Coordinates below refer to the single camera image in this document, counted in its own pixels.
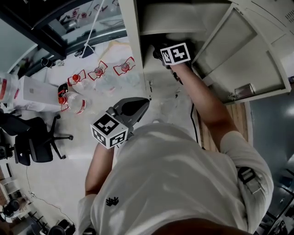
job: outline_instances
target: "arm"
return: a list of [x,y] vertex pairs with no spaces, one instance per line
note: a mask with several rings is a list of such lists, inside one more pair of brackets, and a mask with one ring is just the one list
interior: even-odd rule
[[85,182],[85,194],[98,194],[104,181],[111,172],[114,148],[107,149],[98,144],[90,164]]
[[182,63],[170,67],[181,78],[202,121],[210,131],[215,145],[220,150],[222,137],[230,131],[237,131],[226,107],[186,64]]

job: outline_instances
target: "white cable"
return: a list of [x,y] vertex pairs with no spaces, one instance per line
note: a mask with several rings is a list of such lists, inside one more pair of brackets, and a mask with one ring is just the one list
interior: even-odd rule
[[86,47],[87,47],[87,46],[90,47],[90,46],[88,45],[88,42],[89,42],[89,40],[90,40],[90,37],[91,37],[92,31],[93,31],[94,25],[95,25],[96,20],[97,20],[97,18],[98,18],[98,16],[99,16],[99,13],[100,13],[100,11],[101,11],[101,8],[102,8],[102,6],[103,6],[103,3],[104,3],[104,0],[102,0],[102,3],[101,3],[101,5],[100,5],[100,7],[99,7],[99,10],[97,11],[97,13],[96,13],[96,15],[95,15],[94,22],[93,22],[93,24],[92,24],[92,28],[91,28],[91,31],[90,31],[89,37],[88,37],[88,39],[87,39],[87,41],[86,41],[86,43],[85,43],[85,45],[84,45],[85,47],[84,47],[83,53],[81,54],[80,58],[83,57],[83,55],[84,55],[84,53],[85,53],[85,50],[86,50]]

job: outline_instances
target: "red bottle cap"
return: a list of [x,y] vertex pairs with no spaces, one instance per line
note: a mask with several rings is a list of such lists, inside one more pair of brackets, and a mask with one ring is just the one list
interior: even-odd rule
[[97,76],[101,76],[103,74],[103,70],[100,68],[95,68],[94,73],[96,73]]
[[59,104],[65,104],[65,102],[66,102],[66,99],[64,98],[64,97],[59,97],[58,98],[58,102],[59,102]]
[[120,67],[121,67],[121,70],[124,71],[124,72],[130,70],[130,66],[127,63],[121,64]]
[[74,74],[73,75],[73,81],[78,81],[79,80],[79,75],[77,75],[77,74]]

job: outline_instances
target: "person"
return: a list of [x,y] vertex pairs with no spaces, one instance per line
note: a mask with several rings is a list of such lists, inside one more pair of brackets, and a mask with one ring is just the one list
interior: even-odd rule
[[[187,65],[171,69],[219,152],[203,150],[169,123],[135,130],[119,148],[113,169],[114,148],[98,144],[78,205],[79,234],[90,229],[99,235],[243,235],[254,233],[265,215],[273,191],[266,162]],[[252,173],[249,179],[240,169]]]

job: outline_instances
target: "chair leg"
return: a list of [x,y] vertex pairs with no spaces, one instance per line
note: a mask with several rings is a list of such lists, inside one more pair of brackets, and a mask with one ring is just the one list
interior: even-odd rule
[[56,119],[60,119],[60,115],[56,115],[56,116],[54,117],[54,119],[53,119],[53,123],[52,123],[51,130],[50,130],[50,135],[51,135],[51,136],[54,135]]
[[60,153],[59,153],[59,151],[58,151],[58,149],[57,149],[56,144],[54,143],[54,141],[51,141],[51,145],[53,146],[53,148],[54,148],[56,154],[58,155],[58,157],[59,157],[60,159],[65,159],[65,158],[66,158],[65,155],[63,155],[63,156],[60,155]]
[[63,136],[63,137],[53,137],[53,140],[73,140],[74,137],[72,135]]

